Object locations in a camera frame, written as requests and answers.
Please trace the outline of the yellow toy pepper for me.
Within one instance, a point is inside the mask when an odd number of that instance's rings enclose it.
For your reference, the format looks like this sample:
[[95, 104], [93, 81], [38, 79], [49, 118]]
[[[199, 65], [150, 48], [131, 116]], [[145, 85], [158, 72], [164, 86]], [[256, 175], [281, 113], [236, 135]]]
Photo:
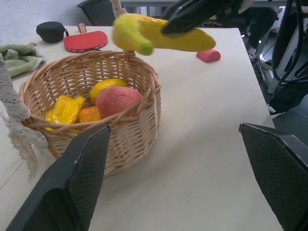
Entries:
[[44, 114], [44, 119], [55, 124], [74, 124], [78, 121], [79, 113], [84, 108], [84, 98], [61, 95], [54, 107]]

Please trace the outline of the orange fruit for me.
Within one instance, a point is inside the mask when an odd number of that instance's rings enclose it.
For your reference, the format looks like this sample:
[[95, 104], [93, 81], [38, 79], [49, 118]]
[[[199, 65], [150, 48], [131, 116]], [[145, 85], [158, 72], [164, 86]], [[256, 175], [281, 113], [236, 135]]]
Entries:
[[103, 117], [101, 116], [97, 106], [82, 109], [78, 117], [78, 121], [80, 123], [99, 121], [102, 119]]

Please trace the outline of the person's leg with sneaker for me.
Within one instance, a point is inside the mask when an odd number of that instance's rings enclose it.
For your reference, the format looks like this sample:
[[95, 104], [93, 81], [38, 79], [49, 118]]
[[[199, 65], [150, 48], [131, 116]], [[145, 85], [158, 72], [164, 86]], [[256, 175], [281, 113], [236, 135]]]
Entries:
[[267, 103], [271, 118], [275, 119], [298, 106], [307, 94], [308, 83], [280, 87]]

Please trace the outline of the red half-cylinder block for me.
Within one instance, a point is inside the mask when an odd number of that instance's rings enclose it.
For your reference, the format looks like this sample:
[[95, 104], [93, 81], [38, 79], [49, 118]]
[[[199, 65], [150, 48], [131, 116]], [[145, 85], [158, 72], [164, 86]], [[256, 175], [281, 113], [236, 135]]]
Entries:
[[200, 51], [196, 54], [196, 57], [205, 63], [211, 63], [221, 59], [221, 54], [215, 50], [210, 49], [207, 51]]

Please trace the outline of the yellow banana bunch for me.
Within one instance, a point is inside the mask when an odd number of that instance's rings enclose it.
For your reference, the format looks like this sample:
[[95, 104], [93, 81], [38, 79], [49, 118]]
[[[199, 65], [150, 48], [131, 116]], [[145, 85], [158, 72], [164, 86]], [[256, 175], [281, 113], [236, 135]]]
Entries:
[[125, 13], [113, 23], [112, 40], [119, 48], [149, 56], [155, 48], [200, 52], [215, 47], [216, 41], [206, 32], [194, 28], [186, 33], [163, 34], [167, 20], [143, 14]]

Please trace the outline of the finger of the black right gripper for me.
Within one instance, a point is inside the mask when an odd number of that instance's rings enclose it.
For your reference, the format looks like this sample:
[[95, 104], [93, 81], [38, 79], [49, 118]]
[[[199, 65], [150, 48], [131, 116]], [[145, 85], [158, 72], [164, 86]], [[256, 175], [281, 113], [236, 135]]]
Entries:
[[168, 7], [161, 19], [167, 20], [167, 23], [161, 29], [163, 34], [180, 34], [191, 31], [207, 19], [222, 13], [223, 7], [201, 6], [193, 7]]
[[160, 19], [169, 21], [191, 21], [193, 20], [193, 14], [190, 9], [190, 5], [194, 0], [178, 0], [167, 7]]

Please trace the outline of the black chair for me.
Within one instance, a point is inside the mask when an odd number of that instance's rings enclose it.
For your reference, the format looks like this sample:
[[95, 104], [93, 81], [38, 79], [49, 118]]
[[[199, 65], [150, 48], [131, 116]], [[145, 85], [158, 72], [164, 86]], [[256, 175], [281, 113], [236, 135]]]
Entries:
[[109, 0], [85, 0], [77, 5], [92, 26], [112, 26], [115, 16]]

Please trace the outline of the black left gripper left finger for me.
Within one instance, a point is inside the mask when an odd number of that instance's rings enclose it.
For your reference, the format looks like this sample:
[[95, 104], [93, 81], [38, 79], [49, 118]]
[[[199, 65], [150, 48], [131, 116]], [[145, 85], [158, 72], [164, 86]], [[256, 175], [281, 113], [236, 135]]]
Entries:
[[75, 136], [41, 176], [6, 231], [88, 231], [100, 194], [111, 127]]

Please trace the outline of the white metal frame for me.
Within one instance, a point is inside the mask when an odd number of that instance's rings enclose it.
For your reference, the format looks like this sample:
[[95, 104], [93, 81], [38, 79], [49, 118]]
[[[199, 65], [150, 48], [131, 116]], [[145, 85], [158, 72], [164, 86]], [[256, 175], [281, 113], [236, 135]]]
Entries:
[[260, 44], [256, 50], [257, 66], [259, 67], [262, 78], [267, 85], [268, 94], [273, 94], [278, 87], [279, 81], [274, 77], [271, 66], [265, 63], [265, 52], [263, 53], [263, 49], [264, 45]]

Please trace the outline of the seated person in dark clothes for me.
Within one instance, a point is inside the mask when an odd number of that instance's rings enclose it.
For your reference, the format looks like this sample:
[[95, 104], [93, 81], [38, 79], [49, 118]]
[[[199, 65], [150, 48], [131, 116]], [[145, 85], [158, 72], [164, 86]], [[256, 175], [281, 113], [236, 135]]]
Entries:
[[271, 29], [277, 19], [277, 13], [272, 7], [249, 7], [240, 14], [244, 19], [253, 21], [250, 25], [250, 36], [245, 43], [246, 51], [251, 61], [254, 60], [254, 50], [259, 46], [259, 40]]

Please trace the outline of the black round zip case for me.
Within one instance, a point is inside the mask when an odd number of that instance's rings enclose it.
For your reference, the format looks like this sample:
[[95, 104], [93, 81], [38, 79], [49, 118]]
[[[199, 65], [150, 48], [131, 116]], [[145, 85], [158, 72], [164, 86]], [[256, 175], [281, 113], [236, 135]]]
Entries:
[[58, 43], [69, 36], [67, 29], [60, 22], [45, 22], [37, 25], [36, 33], [46, 43]]

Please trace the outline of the pink peach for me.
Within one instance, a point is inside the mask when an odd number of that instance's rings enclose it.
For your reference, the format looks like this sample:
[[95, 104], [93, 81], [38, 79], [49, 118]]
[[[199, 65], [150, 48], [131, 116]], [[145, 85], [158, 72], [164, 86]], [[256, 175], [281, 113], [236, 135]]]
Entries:
[[103, 89], [96, 98], [96, 106], [102, 117], [106, 118], [123, 112], [142, 100], [142, 94], [130, 87]]

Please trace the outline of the green towel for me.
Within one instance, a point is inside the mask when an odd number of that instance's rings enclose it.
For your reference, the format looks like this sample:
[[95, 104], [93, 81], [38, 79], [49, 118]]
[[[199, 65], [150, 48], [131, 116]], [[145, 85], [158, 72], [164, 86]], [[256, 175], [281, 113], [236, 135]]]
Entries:
[[35, 43], [2, 45], [0, 53], [11, 77], [34, 72], [46, 62], [46, 58], [37, 51]]

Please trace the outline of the red table tennis paddle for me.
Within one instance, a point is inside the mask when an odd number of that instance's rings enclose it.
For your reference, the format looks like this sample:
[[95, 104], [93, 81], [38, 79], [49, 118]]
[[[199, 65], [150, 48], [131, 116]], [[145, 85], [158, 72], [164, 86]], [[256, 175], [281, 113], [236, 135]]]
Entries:
[[67, 51], [73, 53], [95, 51], [108, 43], [108, 37], [104, 32], [88, 32], [83, 23], [79, 24], [77, 27], [79, 31], [78, 34], [67, 36], [64, 39], [64, 47]]

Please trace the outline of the yellow lemon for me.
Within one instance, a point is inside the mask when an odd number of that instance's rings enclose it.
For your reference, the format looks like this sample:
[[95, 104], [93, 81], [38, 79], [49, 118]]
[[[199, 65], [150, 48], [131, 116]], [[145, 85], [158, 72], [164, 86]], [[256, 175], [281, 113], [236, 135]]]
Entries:
[[103, 81], [96, 83], [95, 86], [92, 88], [92, 90], [90, 91], [90, 100], [95, 105], [97, 96], [102, 90], [112, 87], [127, 87], [127, 86], [128, 86], [127, 83], [122, 79], [118, 78], [105, 79]]

